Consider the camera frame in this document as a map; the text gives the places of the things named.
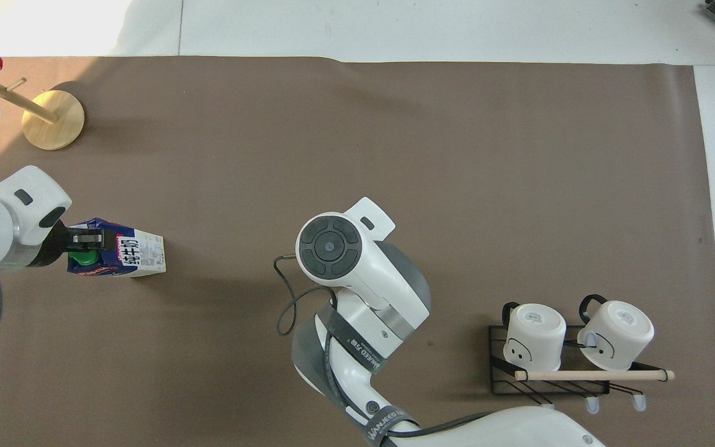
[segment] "black cable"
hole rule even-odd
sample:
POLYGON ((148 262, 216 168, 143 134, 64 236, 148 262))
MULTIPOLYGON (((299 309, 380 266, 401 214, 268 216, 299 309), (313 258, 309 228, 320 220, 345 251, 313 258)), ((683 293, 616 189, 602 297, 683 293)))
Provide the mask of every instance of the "black cable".
POLYGON ((445 424, 435 425, 434 427, 429 427, 422 430, 408 432, 389 431, 388 435, 386 436, 388 436, 389 438, 416 438, 417 436, 432 435, 432 433, 454 429, 456 427, 459 427, 460 425, 468 424, 468 422, 473 422, 476 419, 484 418, 484 416, 487 416, 488 414, 492 413, 492 411, 487 411, 485 413, 469 414, 468 416, 454 419, 454 421, 446 422, 445 424))
POLYGON ((349 402, 346 401, 346 396, 341 393, 341 387, 338 385, 338 380, 335 378, 335 373, 333 373, 333 368, 330 366, 330 342, 333 339, 333 334, 327 331, 326 338, 324 340, 324 373, 327 378, 327 385, 330 387, 330 392, 333 396, 338 398, 338 402, 341 402, 341 406, 346 410, 349 407, 349 402))
POLYGON ((281 272, 281 269, 277 266, 278 261, 284 261, 284 260, 296 260, 295 255, 282 255, 278 256, 275 258, 275 260, 272 262, 272 267, 275 268, 275 272, 277 272, 278 276, 281 277, 281 280, 283 280, 283 283, 286 284, 286 288, 289 289, 289 294, 292 296, 292 300, 286 305, 286 307, 283 308, 283 312, 281 312, 281 316, 277 318, 277 322, 275 323, 275 332, 279 336, 287 336, 288 334, 292 333, 294 331, 294 327, 296 326, 297 323, 297 302, 304 297, 307 294, 310 294, 311 292, 315 291, 327 291, 330 294, 330 300, 332 301, 333 305, 338 305, 338 298, 335 296, 335 292, 332 290, 332 288, 327 287, 327 286, 313 286, 305 291, 303 291, 299 296, 294 294, 294 289, 292 288, 292 284, 289 282, 289 280, 286 278, 286 275, 281 272), (286 316, 286 312, 289 311, 289 309, 294 309, 294 314, 292 315, 292 323, 289 325, 289 328, 286 329, 286 331, 281 331, 281 320, 283 320, 283 317, 286 316))

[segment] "round wooden base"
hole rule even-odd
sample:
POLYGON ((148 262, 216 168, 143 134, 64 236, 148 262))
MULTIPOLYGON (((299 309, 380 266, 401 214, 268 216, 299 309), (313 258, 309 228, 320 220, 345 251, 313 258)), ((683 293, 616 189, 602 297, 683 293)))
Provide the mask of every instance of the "round wooden base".
POLYGON ((57 150, 71 144, 84 127, 84 109, 79 99, 62 90, 39 94, 35 104, 57 115, 53 124, 25 111, 20 119, 24 136, 40 149, 57 150))

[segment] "green bottle cap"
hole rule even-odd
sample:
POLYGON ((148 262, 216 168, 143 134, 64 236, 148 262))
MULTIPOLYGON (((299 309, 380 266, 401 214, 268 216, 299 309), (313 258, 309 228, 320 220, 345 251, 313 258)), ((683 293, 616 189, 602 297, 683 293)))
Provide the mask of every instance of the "green bottle cap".
POLYGON ((81 266, 90 266, 99 260, 99 252, 97 251, 72 251, 68 253, 68 257, 77 261, 81 266))

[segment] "wooden mug stand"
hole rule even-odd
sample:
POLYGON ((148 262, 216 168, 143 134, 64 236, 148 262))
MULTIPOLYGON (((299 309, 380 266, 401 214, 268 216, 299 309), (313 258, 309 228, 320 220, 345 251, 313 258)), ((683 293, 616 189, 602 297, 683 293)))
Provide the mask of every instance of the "wooden mug stand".
POLYGON ((67 147, 84 127, 82 103, 73 94, 60 90, 46 91, 29 100, 14 91, 25 81, 22 78, 9 87, 0 84, 0 98, 25 109, 20 120, 24 136, 40 149, 67 147))

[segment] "table surface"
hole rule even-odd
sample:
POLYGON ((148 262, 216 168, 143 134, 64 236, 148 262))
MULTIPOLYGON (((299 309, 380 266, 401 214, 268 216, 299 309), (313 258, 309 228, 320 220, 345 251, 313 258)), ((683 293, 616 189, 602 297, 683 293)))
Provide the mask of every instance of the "table surface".
POLYGON ((0 56, 175 55, 693 65, 715 234, 715 24, 701 2, 0 2, 0 56))

